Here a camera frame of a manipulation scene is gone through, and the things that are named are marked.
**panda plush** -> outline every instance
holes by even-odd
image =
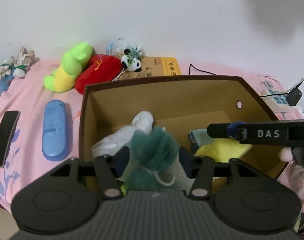
[[[123,68],[129,72],[141,72],[141,54],[137,48],[125,49],[121,58]]]

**brown box rim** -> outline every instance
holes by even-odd
[[[170,82],[170,81],[186,81],[186,80],[232,80],[238,81],[249,93],[250,95],[257,101],[257,103],[261,106],[261,108],[267,113],[267,115],[271,118],[272,121],[277,121],[278,118],[274,114],[274,112],[268,107],[265,101],[259,96],[258,93],[242,78],[238,76],[223,76],[223,75],[181,75],[181,76],[160,76],[160,77],[149,77],[149,78],[138,78],[138,79],[127,79],[127,80],[118,80],[114,82],[104,82],[98,84],[92,84],[85,86],[84,96],[81,106],[81,114],[80,114],[80,126],[79,126],[79,158],[81,160],[84,159],[84,119],[85,119],[85,106],[88,100],[88,96],[90,92],[102,91],[111,88],[118,87],[127,87],[133,85],[143,85],[150,83],[159,83],[159,82]],[[277,174],[275,179],[278,179],[279,176],[283,173],[289,163],[285,163],[284,167]]]

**green bath pouf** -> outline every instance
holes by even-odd
[[[179,152],[179,145],[171,134],[157,126],[149,135],[137,131],[129,147],[139,168],[127,178],[124,191],[176,188],[175,176],[166,172]]]

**black rubber pad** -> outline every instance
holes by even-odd
[[[106,201],[76,230],[56,236],[20,231],[13,240],[300,240],[294,231],[274,235],[242,233],[217,218],[210,204],[188,199],[182,191],[130,191]]]

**blue remote control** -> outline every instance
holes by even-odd
[[[52,100],[44,109],[42,152],[49,161],[62,161],[68,154],[65,103]]]

